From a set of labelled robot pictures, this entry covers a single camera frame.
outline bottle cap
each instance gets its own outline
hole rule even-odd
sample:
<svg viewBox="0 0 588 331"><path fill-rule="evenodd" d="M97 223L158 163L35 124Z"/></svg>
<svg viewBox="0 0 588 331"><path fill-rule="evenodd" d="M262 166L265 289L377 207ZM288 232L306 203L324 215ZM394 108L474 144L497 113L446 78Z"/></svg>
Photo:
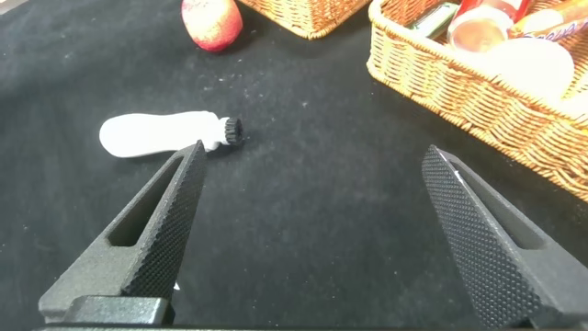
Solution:
<svg viewBox="0 0 588 331"><path fill-rule="evenodd" d="M230 145L241 145L243 143L243 125L241 120L229 118L224 124L224 136Z"/></svg>

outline table surface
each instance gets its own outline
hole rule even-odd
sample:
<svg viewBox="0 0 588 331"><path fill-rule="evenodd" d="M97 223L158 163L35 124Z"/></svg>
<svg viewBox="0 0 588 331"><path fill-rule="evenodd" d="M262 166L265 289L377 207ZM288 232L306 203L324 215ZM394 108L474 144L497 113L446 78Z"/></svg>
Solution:
<svg viewBox="0 0 588 331"><path fill-rule="evenodd" d="M170 154L117 159L125 113L206 109L246 145L210 154L175 293L179 324L474 326L420 164L460 157L588 265L588 205L370 77L360 11L307 41L240 6L222 54L180 2L30 1L0 17L0 318L37 301Z"/></svg>

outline red apple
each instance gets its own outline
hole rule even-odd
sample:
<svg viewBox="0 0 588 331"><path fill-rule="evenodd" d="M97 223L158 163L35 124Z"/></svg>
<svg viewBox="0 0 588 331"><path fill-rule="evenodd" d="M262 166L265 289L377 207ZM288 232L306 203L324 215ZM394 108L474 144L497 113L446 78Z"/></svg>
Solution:
<svg viewBox="0 0 588 331"><path fill-rule="evenodd" d="M234 0L184 0L182 19L192 40L206 51L224 50L243 28Z"/></svg>

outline white container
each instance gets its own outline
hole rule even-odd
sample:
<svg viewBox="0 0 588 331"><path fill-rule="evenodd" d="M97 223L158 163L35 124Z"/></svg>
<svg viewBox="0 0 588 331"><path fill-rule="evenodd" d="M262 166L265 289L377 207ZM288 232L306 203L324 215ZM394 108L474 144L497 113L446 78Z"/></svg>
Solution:
<svg viewBox="0 0 588 331"><path fill-rule="evenodd" d="M100 142L117 157L178 151L198 140L207 152L243 142L239 119L219 119L209 111L174 115L127 114L109 119L100 128Z"/></svg>

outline wicker basket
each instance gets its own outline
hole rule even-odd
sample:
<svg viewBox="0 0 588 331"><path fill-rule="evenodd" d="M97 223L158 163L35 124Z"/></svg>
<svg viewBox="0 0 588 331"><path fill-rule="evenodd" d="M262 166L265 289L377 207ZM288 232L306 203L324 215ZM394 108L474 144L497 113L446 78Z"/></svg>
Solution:
<svg viewBox="0 0 588 331"><path fill-rule="evenodd" d="M537 0L537 11L559 0ZM367 68L380 82L588 201L588 116L558 107L457 60L442 43L403 25L437 0L375 0ZM565 97L588 89L588 33L561 44L575 62Z"/></svg>
<svg viewBox="0 0 588 331"><path fill-rule="evenodd" d="M241 0L280 26L314 40L326 36L370 0Z"/></svg>

